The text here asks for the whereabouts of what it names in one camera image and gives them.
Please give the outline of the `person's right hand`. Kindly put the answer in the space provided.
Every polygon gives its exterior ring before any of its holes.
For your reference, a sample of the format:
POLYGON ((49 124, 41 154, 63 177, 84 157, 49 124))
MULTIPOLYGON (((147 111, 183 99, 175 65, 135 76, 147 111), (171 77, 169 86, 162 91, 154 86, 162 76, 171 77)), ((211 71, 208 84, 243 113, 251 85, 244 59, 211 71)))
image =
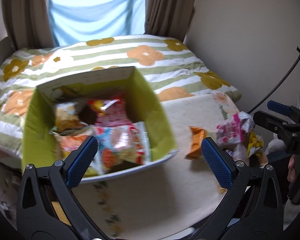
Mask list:
POLYGON ((288 181, 293 183, 296 180, 296 171, 295 171, 295 155, 292 155, 289 164, 288 164, 288 181))

